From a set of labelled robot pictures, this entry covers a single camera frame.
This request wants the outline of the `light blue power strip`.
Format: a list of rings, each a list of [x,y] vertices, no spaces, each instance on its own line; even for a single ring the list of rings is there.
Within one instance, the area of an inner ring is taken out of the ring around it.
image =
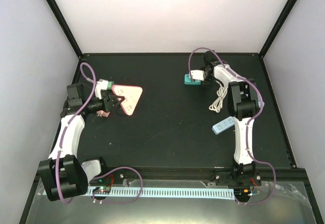
[[[212,131],[216,134],[219,135],[222,132],[230,129],[231,127],[234,126],[234,119],[233,117],[229,116],[228,118],[218,122],[212,127]]]

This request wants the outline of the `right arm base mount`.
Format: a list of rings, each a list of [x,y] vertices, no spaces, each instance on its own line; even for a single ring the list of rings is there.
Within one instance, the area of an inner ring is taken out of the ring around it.
[[[235,173],[231,168],[214,169],[212,180],[216,185],[234,186],[234,187],[250,187],[253,185],[261,186],[262,183],[255,175]]]

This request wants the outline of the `pink triangular power strip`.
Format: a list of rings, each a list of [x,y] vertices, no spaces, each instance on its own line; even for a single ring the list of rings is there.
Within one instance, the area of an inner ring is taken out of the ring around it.
[[[142,95],[143,88],[139,86],[115,84],[112,86],[112,91],[115,95],[124,97],[124,100],[120,103],[124,113],[128,116],[133,115]]]

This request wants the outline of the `green USB charger plug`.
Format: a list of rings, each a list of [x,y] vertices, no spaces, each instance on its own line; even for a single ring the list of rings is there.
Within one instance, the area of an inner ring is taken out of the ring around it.
[[[108,84],[107,84],[107,90],[111,90],[113,85],[114,85],[114,82],[109,81]]]

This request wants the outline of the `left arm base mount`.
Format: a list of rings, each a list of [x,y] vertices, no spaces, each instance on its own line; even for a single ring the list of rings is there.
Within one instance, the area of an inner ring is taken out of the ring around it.
[[[99,175],[91,179],[90,184],[103,184],[112,185],[115,179],[120,179],[120,174],[124,173],[124,167],[109,168],[105,172],[101,172]]]

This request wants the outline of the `teal power strip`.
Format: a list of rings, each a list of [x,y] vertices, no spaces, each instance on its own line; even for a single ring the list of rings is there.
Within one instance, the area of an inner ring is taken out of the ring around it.
[[[184,84],[185,85],[189,85],[189,86],[200,86],[201,85],[201,81],[200,80],[195,80],[195,79],[191,79],[189,74],[185,74],[184,75]]]

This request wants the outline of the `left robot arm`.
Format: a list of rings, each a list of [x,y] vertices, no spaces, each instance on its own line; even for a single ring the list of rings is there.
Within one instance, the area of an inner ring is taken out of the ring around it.
[[[89,182],[105,182],[109,170],[102,157],[80,163],[77,159],[79,140],[89,114],[108,116],[124,101],[112,91],[113,82],[99,80],[87,99],[83,85],[67,86],[68,98],[60,114],[60,132],[47,160],[41,161],[38,173],[50,201],[69,203],[87,192]]]

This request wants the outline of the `pink square socket adapter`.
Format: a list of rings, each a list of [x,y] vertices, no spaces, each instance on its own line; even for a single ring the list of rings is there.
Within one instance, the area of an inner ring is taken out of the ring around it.
[[[110,115],[110,112],[105,112],[103,110],[97,111],[97,115],[99,117],[108,117]]]

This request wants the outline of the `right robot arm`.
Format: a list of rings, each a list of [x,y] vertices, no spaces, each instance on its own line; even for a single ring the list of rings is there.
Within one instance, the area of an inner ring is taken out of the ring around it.
[[[235,185],[243,185],[255,175],[252,128],[253,117],[260,111],[256,83],[237,74],[212,51],[204,53],[204,63],[203,79],[213,78],[227,89],[227,110],[235,125],[235,153],[230,178]]]

